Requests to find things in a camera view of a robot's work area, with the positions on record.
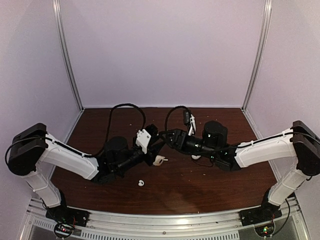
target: wooden tabletop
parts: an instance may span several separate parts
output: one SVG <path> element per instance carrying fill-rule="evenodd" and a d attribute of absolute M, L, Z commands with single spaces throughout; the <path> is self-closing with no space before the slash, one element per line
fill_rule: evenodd
<path fill-rule="evenodd" d="M 143 108 L 147 124 L 164 129 L 169 108 Z M 215 120 L 228 128 L 228 143 L 255 139 L 245 116 L 237 108 L 191 108 L 201 136 L 205 122 Z M 94 154 L 104 144 L 110 109 L 86 109 L 68 144 Z M 132 137 L 142 125 L 133 108 L 114 111 L 110 137 L 124 136 L 132 146 Z M 186 129 L 182 110 L 172 113 L 169 129 Z M 261 204 L 265 191 L 276 183 L 268 162 L 240 171 L 225 172 L 217 167 L 198 166 L 187 155 L 165 146 L 161 155 L 169 159 L 161 166 L 141 163 L 109 184 L 97 185 L 75 173 L 56 168 L 52 182 L 66 196 L 69 206 L 124 214 L 189 214 L 239 209 Z M 206 158 L 198 163 L 209 165 Z M 144 186 L 138 186 L 139 180 Z"/>

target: wire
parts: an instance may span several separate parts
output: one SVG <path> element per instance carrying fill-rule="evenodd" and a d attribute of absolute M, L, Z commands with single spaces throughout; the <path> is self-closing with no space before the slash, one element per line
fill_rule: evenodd
<path fill-rule="evenodd" d="M 122 104 L 116 105 L 110 110 L 108 126 L 106 128 L 105 139 L 104 139 L 105 143 L 108 141 L 108 138 L 109 138 L 109 132 L 110 132 L 111 120 L 112 120 L 112 113 L 114 112 L 115 109 L 120 108 L 120 107 L 132 107 L 132 108 L 138 110 L 141 113 L 142 118 L 143 118 L 143 123 L 142 123 L 141 130 L 145 127 L 146 115 L 145 115 L 144 111 L 140 107 L 138 107 L 137 105 L 134 105 L 132 103 L 122 103 Z M 102 147 L 96 154 L 93 154 L 92 157 L 100 156 L 103 151 L 104 151 L 104 147 Z"/>
<path fill-rule="evenodd" d="M 197 160 L 192 159 L 192 157 L 191 157 L 191 160 L 192 160 L 192 162 L 194 162 L 195 164 L 197 164 L 200 167 L 212 168 L 215 165 L 213 162 L 211 162 L 211 165 L 203 165 L 203 164 L 197 163 Z"/>
<path fill-rule="evenodd" d="M 165 134 L 165 138 L 168 139 L 168 121 L 169 121 L 169 117 L 170 115 L 177 109 L 184 109 L 186 111 L 188 111 L 188 113 L 191 115 L 191 111 L 189 110 L 189 108 L 187 108 L 186 106 L 175 106 L 174 108 L 172 108 L 167 115 L 165 116 L 165 121 L 164 121 L 164 134 Z"/>
<path fill-rule="evenodd" d="M 5 155 L 4 155 L 4 161 L 5 161 L 5 164 L 9 167 L 9 163 L 8 163 L 8 153 L 10 151 L 10 149 L 13 148 L 14 145 L 17 145 L 21 142 L 25 142 L 25 141 L 30 141 L 30 140 L 34 140 L 34 139 L 47 139 L 47 140 L 50 140 L 50 141 L 53 141 L 51 138 L 49 137 L 46 137 L 46 136 L 33 136 L 33 137 L 28 137 L 28 138 L 24 138 L 24 139 L 21 139 L 21 140 L 18 140 L 14 143 L 12 143 L 6 150 L 5 152 Z"/>
<path fill-rule="evenodd" d="M 286 201 L 286 204 L 288 205 L 288 216 L 286 216 L 286 219 L 285 219 L 284 223 L 283 223 L 282 226 L 278 229 L 278 231 L 276 231 L 275 233 L 273 233 L 273 234 L 271 235 L 271 237 L 273 237 L 274 235 L 277 235 L 277 234 L 284 228 L 284 226 L 286 225 L 286 223 L 287 223 L 288 220 L 289 220 L 290 211 L 291 211 L 291 209 L 290 209 L 290 204 L 289 204 L 289 202 L 288 202 L 287 199 L 285 199 L 285 201 Z"/>
<path fill-rule="evenodd" d="M 284 135 L 293 135 L 293 134 L 300 134 L 300 135 L 306 136 L 306 137 L 312 139 L 313 141 L 315 141 L 320 146 L 320 141 L 318 139 L 316 139 L 315 137 L 311 136 L 310 134 L 307 134 L 307 133 L 304 133 L 304 132 L 290 131 L 290 132 L 286 132 Z M 281 136 L 283 136 L 283 134 L 269 136 L 269 137 L 266 137 L 266 138 L 263 138 L 263 139 L 260 139 L 260 140 L 256 140 L 252 144 L 249 143 L 249 144 L 246 144 L 246 145 L 243 145 L 243 146 L 238 146 L 237 148 L 238 149 L 244 149 L 244 148 L 250 147 L 251 145 L 262 143 L 262 142 L 270 140 L 270 139 L 279 138 Z"/>

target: aluminum frame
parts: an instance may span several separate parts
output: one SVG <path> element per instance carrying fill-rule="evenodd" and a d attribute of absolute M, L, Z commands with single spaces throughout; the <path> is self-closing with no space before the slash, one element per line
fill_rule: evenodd
<path fill-rule="evenodd" d="M 310 240 L 310 236 L 295 197 L 289 199 L 291 216 L 300 240 Z M 87 210 L 90 216 L 86 227 L 76 227 L 74 236 L 79 239 L 127 239 L 127 240 L 209 240 L 213 237 L 233 235 L 240 230 L 252 228 L 253 225 L 243 227 L 239 217 L 242 209 L 227 210 L 200 214 L 179 215 L 138 215 L 121 214 Z M 286 203 L 281 205 L 285 219 L 288 214 Z M 42 201 L 32 198 L 27 208 L 25 224 L 19 233 L 19 240 L 28 240 L 33 226 L 52 231 L 55 222 L 45 217 L 46 210 Z"/>
<path fill-rule="evenodd" d="M 57 26 L 57 31 L 58 31 L 60 46 L 61 46 L 61 50 L 62 50 L 62 57 L 63 57 L 63 62 L 65 65 L 66 73 L 67 73 L 68 80 L 71 85 L 71 90 L 72 90 L 73 96 L 75 98 L 76 105 L 77 105 L 79 111 L 82 111 L 84 109 L 84 106 L 82 105 L 82 102 L 80 99 L 79 91 L 77 88 L 74 72 L 72 70 L 71 61 L 70 61 L 70 57 L 69 57 L 69 53 L 68 53 L 67 41 L 66 41 L 65 30 L 64 30 L 64 25 L 63 25 L 63 21 L 62 21 L 61 9 L 60 9 L 60 0 L 52 0 L 52 4 L 53 4 L 53 12 L 54 12 L 54 17 L 55 17 L 55 21 L 56 21 L 56 26 Z"/>
<path fill-rule="evenodd" d="M 244 98 L 244 102 L 241 108 L 244 112 L 247 110 L 247 107 L 250 102 L 250 98 L 252 96 L 252 92 L 258 77 L 260 65 L 263 58 L 262 56 L 263 56 L 263 52 L 264 52 L 267 37 L 268 37 L 271 15 L 272 15 L 272 0 L 265 0 L 258 49 L 255 56 L 255 61 L 254 61 L 254 65 L 251 73 L 249 86 L 248 86 L 248 89 Z"/>

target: lavender wall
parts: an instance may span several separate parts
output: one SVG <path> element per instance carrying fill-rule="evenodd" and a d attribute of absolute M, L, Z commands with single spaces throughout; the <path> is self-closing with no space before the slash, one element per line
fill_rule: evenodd
<path fill-rule="evenodd" d="M 248 107 L 262 136 L 276 134 L 295 120 L 320 136 L 320 2 L 273 1 L 263 61 Z M 275 162 L 283 175 L 293 159 Z M 311 239 L 319 228 L 320 177 L 296 191 Z"/>
<path fill-rule="evenodd" d="M 0 2 L 0 239 L 14 240 L 31 190 L 7 169 L 14 135 L 42 122 L 57 138 L 71 129 L 77 106 L 62 59 L 52 1 Z"/>
<path fill-rule="evenodd" d="M 240 107 L 264 0 L 68 0 L 61 11 L 86 107 Z"/>

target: white ring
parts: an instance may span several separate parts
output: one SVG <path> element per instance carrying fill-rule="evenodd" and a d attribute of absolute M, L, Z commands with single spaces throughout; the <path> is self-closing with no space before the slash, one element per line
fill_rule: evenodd
<path fill-rule="evenodd" d="M 139 186 L 139 187 L 142 187 L 143 185 L 145 185 L 145 182 L 144 182 L 144 181 L 142 181 L 142 180 L 139 180 L 139 182 L 138 182 L 138 186 Z"/>

